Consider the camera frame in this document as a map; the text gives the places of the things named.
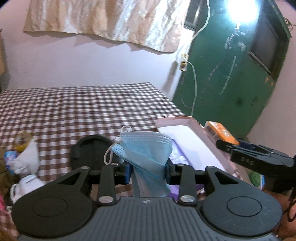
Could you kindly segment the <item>person's right hand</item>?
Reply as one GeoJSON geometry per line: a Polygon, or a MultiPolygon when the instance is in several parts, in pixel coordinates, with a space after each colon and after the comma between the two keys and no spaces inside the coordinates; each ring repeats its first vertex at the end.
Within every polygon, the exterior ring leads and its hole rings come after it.
{"type": "MultiPolygon", "coordinates": [[[[271,192],[269,190],[264,190],[265,193],[268,193],[272,197],[278,200],[281,204],[283,211],[286,211],[289,207],[289,197],[271,192]]],[[[295,205],[290,208],[289,211],[284,212],[281,218],[279,227],[275,230],[275,233],[281,240],[295,240],[295,220],[290,222],[288,218],[293,218],[295,216],[295,205]]]]}

